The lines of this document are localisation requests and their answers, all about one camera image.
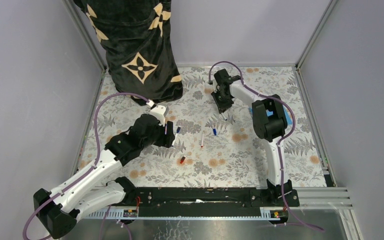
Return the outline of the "white pen red tip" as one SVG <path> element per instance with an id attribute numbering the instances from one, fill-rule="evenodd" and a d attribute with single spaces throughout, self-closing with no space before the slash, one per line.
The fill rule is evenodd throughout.
<path id="1" fill-rule="evenodd" d="M 200 147 L 203 148 L 204 147 L 204 141 L 205 141 L 205 132 L 203 131 L 201 133 L 201 141 L 200 141 Z"/>

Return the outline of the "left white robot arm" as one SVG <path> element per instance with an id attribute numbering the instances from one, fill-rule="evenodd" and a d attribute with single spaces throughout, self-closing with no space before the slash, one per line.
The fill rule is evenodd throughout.
<path id="1" fill-rule="evenodd" d="M 50 237 L 67 235 L 83 217 L 105 206 L 136 201 L 136 187 L 127 177 L 118 177 L 104 189 L 92 192 L 97 183 L 139 157 L 151 146 L 170 148 L 175 140 L 172 121 L 162 125 L 151 114 L 142 114 L 133 126 L 113 136 L 99 152 L 97 162 L 90 162 L 71 178 L 47 191 L 33 195 L 34 210 Z"/>

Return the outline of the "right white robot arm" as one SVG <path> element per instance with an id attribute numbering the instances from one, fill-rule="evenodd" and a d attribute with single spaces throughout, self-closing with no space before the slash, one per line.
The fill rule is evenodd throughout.
<path id="1" fill-rule="evenodd" d="M 261 95 L 247 86 L 241 75 L 230 76 L 226 69 L 217 71 L 210 83 L 213 86 L 211 95 L 220 114 L 232 107 L 234 99 L 251 108 L 252 127 L 262 141 L 268 168 L 267 188 L 259 195 L 251 194 L 251 203 L 286 209 L 298 207 L 298 193 L 285 175 L 283 140 L 288 120 L 281 98 L 276 94 Z"/>

